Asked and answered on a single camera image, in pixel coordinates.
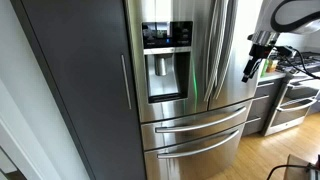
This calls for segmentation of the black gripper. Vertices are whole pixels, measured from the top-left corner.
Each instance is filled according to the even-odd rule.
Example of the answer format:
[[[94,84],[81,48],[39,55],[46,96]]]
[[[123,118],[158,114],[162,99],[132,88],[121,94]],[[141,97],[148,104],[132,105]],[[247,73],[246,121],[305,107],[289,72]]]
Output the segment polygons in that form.
[[[253,44],[252,48],[249,52],[249,55],[252,57],[251,60],[248,61],[243,73],[243,82],[247,82],[248,79],[252,79],[255,72],[258,70],[261,60],[268,57],[269,53],[271,52],[270,46],[262,46]]]

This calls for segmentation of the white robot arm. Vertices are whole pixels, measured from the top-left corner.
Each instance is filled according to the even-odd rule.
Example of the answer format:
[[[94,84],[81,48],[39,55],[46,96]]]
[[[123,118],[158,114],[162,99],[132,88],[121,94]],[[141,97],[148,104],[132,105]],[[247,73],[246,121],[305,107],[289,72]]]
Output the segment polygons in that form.
[[[281,33],[310,34],[320,30],[320,0],[264,0],[242,81],[252,79],[261,60],[268,57]]]

